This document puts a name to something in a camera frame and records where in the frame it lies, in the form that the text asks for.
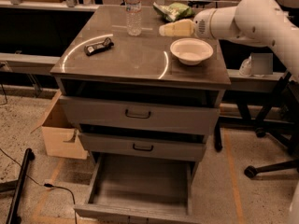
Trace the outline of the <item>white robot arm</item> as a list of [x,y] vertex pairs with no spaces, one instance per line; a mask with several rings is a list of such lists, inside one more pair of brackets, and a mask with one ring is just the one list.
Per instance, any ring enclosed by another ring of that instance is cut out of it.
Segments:
[[170,22],[162,36],[224,39],[252,47],[268,47],[292,77],[299,79],[299,28],[289,21],[275,0],[241,0],[235,7],[209,8],[193,20]]

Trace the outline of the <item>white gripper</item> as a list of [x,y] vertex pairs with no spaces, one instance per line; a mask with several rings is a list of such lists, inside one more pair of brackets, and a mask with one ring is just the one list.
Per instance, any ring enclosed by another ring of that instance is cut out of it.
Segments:
[[184,19],[159,27],[159,34],[162,36],[191,36],[194,31],[200,38],[213,39],[211,22],[216,12],[215,8],[200,11],[192,20]]

